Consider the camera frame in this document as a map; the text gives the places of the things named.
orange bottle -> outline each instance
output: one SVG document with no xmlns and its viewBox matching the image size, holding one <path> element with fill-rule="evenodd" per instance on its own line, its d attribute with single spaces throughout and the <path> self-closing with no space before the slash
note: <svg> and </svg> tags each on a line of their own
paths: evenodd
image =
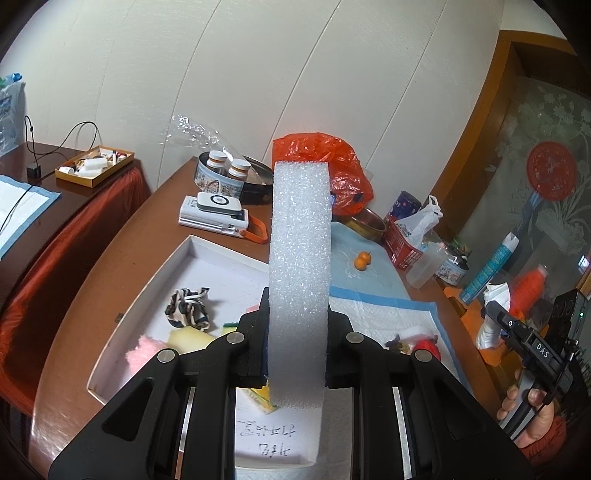
<svg viewBox="0 0 591 480">
<path fill-rule="evenodd" d="M 544 293 L 544 283 L 548 272 L 543 265 L 527 272 L 523 277 L 517 280 L 513 287 L 509 288 L 511 292 L 511 307 L 509 313 L 519 320 L 525 320 L 530 308 L 534 305 Z"/>
</svg>

orange sleeve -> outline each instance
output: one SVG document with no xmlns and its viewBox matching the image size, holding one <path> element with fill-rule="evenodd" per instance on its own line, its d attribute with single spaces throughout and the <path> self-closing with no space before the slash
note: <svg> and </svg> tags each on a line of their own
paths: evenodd
<svg viewBox="0 0 591 480">
<path fill-rule="evenodd" d="M 548 462 L 562 447 L 566 440 L 566 421 L 556 415 L 546 435 L 537 442 L 522 448 L 521 452 L 534 466 Z"/>
</svg>

paper with handwriting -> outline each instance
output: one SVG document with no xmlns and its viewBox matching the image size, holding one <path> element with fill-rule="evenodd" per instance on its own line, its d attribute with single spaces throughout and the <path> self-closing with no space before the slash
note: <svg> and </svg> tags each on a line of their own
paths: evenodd
<svg viewBox="0 0 591 480">
<path fill-rule="evenodd" d="M 235 463 L 244 468 L 307 466 L 316 463 L 322 409 L 278 408 L 265 414 L 236 392 Z"/>
</svg>

white device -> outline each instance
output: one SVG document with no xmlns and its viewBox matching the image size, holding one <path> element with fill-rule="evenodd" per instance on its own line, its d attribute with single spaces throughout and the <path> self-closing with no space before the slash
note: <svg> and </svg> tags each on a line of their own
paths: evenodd
<svg viewBox="0 0 591 480">
<path fill-rule="evenodd" d="M 197 208 L 204 212 L 223 213 L 224 215 L 240 215 L 242 212 L 240 200 L 219 193 L 199 192 L 197 194 Z"/>
<path fill-rule="evenodd" d="M 185 197 L 178 213 L 178 223 L 243 238 L 241 231 L 248 228 L 248 210 L 242 208 L 238 199 L 200 192 L 196 198 L 189 195 Z"/>
</svg>

canned drink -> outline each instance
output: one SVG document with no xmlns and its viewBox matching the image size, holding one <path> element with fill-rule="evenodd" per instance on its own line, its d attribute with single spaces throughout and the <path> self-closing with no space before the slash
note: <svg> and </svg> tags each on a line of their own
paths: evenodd
<svg viewBox="0 0 591 480">
<path fill-rule="evenodd" d="M 396 220 L 410 217 L 421 209 L 421 202 L 404 190 L 400 192 L 398 200 L 394 202 L 390 215 Z"/>
</svg>

